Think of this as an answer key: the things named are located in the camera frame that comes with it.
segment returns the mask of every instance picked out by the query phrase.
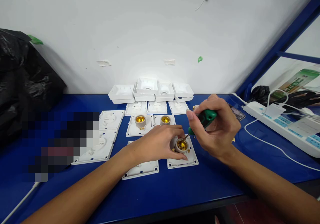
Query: screwdriver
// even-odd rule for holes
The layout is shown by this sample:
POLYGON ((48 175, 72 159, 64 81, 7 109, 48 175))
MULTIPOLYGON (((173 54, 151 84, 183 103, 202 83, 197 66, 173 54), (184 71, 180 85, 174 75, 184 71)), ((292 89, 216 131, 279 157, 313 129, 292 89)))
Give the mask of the screwdriver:
MULTIPOLYGON (((217 112, 215 112, 214 110, 206 109, 202 111, 199 115, 197 115, 197 117, 199 118, 203 128, 206 128, 217 117, 217 112)), ((191 129, 191 127, 188 128, 188 134, 183 138, 182 141, 184 141, 189 135, 194 135, 194 132, 191 129)))

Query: hand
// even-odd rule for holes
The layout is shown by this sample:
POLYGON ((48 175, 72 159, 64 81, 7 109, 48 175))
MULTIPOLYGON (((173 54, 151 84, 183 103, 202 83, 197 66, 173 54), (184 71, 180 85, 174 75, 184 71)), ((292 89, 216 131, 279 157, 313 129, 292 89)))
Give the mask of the hand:
POLYGON ((187 111, 189 124, 195 133, 200 145, 210 155, 222 160, 226 156, 232 154, 232 140, 241 128, 241 124, 233 114, 229 105, 225 100, 220 99, 217 95, 212 94, 203 101, 198 108, 187 111), (207 127, 207 131, 203 128, 197 114, 210 109, 217 112, 217 117, 207 127))
POLYGON ((181 125, 157 125, 128 147, 130 147, 131 153, 135 155, 138 164, 167 158, 187 160, 184 154, 170 149, 170 141, 175 136, 185 137, 181 125))

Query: blue table surface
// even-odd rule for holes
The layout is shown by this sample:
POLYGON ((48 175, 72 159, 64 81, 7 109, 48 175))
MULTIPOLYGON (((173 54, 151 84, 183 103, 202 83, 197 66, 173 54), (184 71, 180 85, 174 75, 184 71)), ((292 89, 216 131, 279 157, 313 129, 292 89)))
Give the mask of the blue table surface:
MULTIPOLYGON (((189 109, 200 104, 209 95, 194 95, 188 101, 189 109)), ((242 103, 232 95, 220 95, 229 104, 241 110, 242 103)), ((125 110, 126 104, 114 105, 107 95, 64 95, 61 102, 52 110, 59 112, 125 110)), ((245 132, 243 127, 254 120, 246 114, 241 121, 242 128, 235 136, 234 145, 244 154, 258 163, 271 169, 292 183, 298 183, 320 178, 320 172, 303 167, 286 158, 281 151, 267 145, 245 132)), ((119 128, 111 156, 139 137, 126 137, 130 116, 125 116, 119 128)), ((189 127, 186 115, 175 115, 176 123, 181 124, 185 133, 189 127)), ((282 148, 293 159, 320 169, 320 164, 309 155, 294 146, 288 140, 268 128, 261 122, 250 125, 248 130, 255 136, 282 148)), ((35 138, 22 145, 23 139, 18 139, 7 146, 0 156, 0 221, 2 221, 19 201, 27 194, 33 183, 21 181, 21 167, 26 158, 34 159, 32 153, 38 152, 48 140, 45 131, 36 133, 35 138)), ((107 198, 89 219, 89 223, 105 223, 123 220, 142 215, 162 212, 169 209, 206 203, 222 198, 248 194, 250 189, 228 167, 211 157, 199 145, 196 139, 191 139, 199 165, 167 169, 166 160, 159 160, 157 174, 120 180, 107 198), (177 186, 183 186, 183 192, 177 192, 177 186)), ((9 223, 20 223, 33 212, 80 180, 104 162, 71 166, 55 174, 48 182, 41 183, 30 197, 11 217, 9 223)))

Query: blue metal frame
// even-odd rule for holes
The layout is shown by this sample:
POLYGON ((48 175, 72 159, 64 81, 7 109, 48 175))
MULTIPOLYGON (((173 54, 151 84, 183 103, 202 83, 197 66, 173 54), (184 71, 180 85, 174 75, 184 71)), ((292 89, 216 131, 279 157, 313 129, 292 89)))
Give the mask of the blue metal frame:
POLYGON ((309 25, 319 16, 319 14, 320 0, 311 0, 292 22, 292 24, 287 28, 279 40, 274 44, 262 61, 252 71, 248 78, 238 88, 236 94, 243 97, 243 99, 247 101, 250 98, 252 86, 257 83, 257 81, 281 56, 320 64, 318 58, 285 53, 285 51, 309 27, 309 25))

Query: pixelated area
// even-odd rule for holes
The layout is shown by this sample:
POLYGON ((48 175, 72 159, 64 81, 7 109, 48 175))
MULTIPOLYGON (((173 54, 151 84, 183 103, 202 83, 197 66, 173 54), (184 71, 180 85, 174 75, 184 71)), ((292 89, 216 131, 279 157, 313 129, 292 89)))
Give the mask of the pixelated area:
POLYGON ((99 112, 23 115, 22 145, 28 154, 23 181, 46 182, 99 140, 99 112))

